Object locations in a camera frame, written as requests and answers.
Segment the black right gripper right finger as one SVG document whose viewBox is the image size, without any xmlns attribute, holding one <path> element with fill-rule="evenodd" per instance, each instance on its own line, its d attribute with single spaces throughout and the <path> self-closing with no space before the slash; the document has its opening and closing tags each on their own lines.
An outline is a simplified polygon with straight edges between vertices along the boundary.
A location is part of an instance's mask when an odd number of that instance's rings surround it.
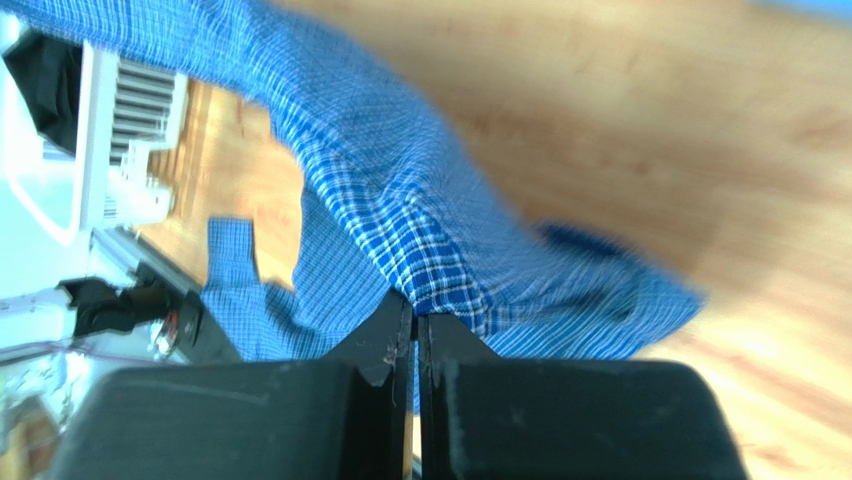
<svg viewBox="0 0 852 480">
<path fill-rule="evenodd" d="M 417 321 L 426 479 L 743 479 L 716 397 L 669 361 L 505 359 Z"/>
</svg>

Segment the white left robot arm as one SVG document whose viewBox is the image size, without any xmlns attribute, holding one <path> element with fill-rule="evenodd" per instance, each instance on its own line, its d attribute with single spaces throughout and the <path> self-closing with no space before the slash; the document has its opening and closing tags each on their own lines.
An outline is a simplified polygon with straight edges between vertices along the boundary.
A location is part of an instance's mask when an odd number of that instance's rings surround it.
<svg viewBox="0 0 852 480">
<path fill-rule="evenodd" d="M 63 351 L 103 332 L 130 333 L 165 319 L 178 301 L 161 283 L 119 289 L 99 277 L 65 280 L 54 287 L 1 301 L 1 360 Z"/>
</svg>

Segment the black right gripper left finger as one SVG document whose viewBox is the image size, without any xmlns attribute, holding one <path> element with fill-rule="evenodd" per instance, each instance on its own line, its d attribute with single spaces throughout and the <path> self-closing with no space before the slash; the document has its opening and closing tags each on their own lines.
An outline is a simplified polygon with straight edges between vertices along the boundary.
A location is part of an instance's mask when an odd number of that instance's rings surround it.
<svg viewBox="0 0 852 480">
<path fill-rule="evenodd" d="M 51 479 L 410 479 L 413 314 L 397 292 L 317 360 L 124 369 Z"/>
</svg>

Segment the blue checked long sleeve shirt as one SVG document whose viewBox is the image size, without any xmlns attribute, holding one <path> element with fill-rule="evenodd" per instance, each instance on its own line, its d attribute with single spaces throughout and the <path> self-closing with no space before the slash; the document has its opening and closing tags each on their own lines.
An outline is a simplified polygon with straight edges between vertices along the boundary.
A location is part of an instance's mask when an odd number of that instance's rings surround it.
<svg viewBox="0 0 852 480">
<path fill-rule="evenodd" d="M 264 105 L 304 176 L 293 286 L 259 280 L 251 225 L 213 219 L 202 300 L 247 361 L 311 359 L 390 290 L 508 357 L 625 359 L 699 296 L 574 228 L 525 226 L 443 118 L 342 32 L 267 1 L 5 1 L 87 40 Z"/>
</svg>

